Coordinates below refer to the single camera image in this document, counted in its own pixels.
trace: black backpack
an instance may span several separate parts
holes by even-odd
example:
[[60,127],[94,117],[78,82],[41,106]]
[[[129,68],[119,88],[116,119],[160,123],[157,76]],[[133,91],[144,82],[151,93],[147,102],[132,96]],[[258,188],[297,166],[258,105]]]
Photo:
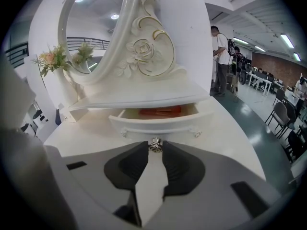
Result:
[[235,53],[235,43],[234,41],[232,41],[232,39],[228,39],[226,37],[227,41],[228,41],[228,54],[230,56],[235,56],[236,53]]

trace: black railing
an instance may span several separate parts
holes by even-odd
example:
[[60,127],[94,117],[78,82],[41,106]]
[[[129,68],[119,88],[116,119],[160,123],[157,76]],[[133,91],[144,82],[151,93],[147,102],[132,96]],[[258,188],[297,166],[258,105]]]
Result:
[[22,65],[24,63],[24,58],[29,56],[28,45],[28,42],[26,42],[5,51],[5,56],[14,68]]
[[91,46],[95,47],[94,49],[106,50],[110,41],[90,37],[67,37],[67,46],[69,51],[77,50],[82,43],[89,43]]

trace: open drawer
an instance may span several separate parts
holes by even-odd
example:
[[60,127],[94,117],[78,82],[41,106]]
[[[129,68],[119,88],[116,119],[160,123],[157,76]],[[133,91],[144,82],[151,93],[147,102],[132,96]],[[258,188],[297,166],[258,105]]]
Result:
[[203,127],[210,126],[212,112],[200,112],[195,103],[181,105],[179,117],[141,115],[139,109],[124,109],[109,119],[118,133],[133,141],[162,140],[185,143],[198,138]]

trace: floor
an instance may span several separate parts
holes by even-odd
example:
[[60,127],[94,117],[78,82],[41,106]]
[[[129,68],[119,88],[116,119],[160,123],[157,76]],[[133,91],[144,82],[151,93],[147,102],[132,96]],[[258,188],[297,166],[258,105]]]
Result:
[[288,132],[278,140],[275,137],[277,122],[273,119],[269,127],[264,123],[273,110],[275,95],[257,91],[245,85],[239,85],[238,96],[227,91],[225,97],[216,100],[232,115],[245,132],[262,165],[267,182],[273,185],[282,195],[295,188],[289,184],[293,179],[290,163],[283,151],[284,139]]

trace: brick wall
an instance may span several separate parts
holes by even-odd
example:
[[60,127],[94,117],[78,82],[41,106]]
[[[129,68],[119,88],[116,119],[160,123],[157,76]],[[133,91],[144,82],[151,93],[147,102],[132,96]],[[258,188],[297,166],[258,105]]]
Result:
[[254,52],[252,59],[253,67],[272,73],[275,78],[282,80],[285,86],[295,86],[301,73],[307,78],[307,68],[294,62]]

